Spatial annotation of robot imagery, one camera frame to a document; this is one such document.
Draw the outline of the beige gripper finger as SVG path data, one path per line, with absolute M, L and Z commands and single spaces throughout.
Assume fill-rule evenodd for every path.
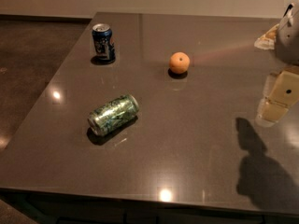
M 278 24 L 274 25 L 265 34 L 260 36 L 254 42 L 254 47 L 263 50 L 274 50 L 277 32 L 278 32 Z
M 262 127 L 272 127 L 278 123 L 299 101 L 299 73 L 282 70 L 270 74 L 263 87 L 256 122 Z

